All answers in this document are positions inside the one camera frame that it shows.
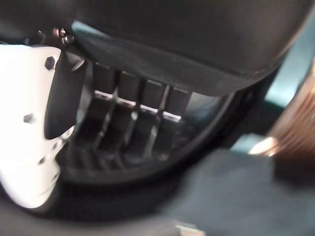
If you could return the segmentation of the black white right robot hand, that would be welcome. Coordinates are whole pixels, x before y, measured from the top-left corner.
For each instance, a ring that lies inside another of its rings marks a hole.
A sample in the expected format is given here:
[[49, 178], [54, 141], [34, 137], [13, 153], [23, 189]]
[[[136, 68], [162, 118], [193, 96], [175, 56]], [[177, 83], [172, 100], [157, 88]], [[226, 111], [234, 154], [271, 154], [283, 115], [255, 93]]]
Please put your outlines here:
[[3, 0], [0, 183], [47, 211], [59, 183], [170, 171], [279, 68], [312, 0]]

